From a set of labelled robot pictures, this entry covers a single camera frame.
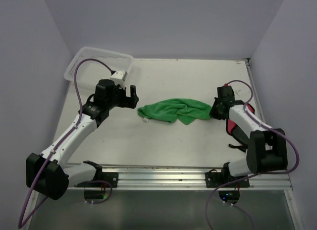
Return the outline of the green microfiber towel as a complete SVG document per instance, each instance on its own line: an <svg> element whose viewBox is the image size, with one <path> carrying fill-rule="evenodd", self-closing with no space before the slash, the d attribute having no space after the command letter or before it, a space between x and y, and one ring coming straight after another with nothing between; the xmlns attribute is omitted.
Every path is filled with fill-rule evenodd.
<svg viewBox="0 0 317 230"><path fill-rule="evenodd" d="M179 120L184 125L189 125L197 119L210 119L210 111L211 105L184 98L163 100L137 109L140 117L169 123Z"/></svg>

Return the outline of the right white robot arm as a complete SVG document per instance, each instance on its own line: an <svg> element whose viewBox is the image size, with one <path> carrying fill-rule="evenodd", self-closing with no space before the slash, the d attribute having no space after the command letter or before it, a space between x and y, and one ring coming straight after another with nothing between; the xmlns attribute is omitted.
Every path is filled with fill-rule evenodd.
<svg viewBox="0 0 317 230"><path fill-rule="evenodd" d="M282 171L288 166L286 141L281 129L266 126L246 104L235 99L231 86L217 87L210 116L218 120L233 121L246 134L249 141L245 158L225 164L227 171L220 176L225 186L233 186L239 176Z"/></svg>

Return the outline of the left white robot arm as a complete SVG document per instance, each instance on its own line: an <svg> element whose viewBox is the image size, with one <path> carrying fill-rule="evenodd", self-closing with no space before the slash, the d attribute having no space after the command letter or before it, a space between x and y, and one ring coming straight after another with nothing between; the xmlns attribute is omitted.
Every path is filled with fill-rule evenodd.
<svg viewBox="0 0 317 230"><path fill-rule="evenodd" d="M139 97L136 86L130 86L130 96L112 80L98 82L94 94L81 105L68 129L40 154L30 154L26 160L26 185L46 197L57 200L68 188L82 183L96 187L105 185L102 167L91 161L68 168L66 164L81 143L109 116L110 110L136 108Z"/></svg>

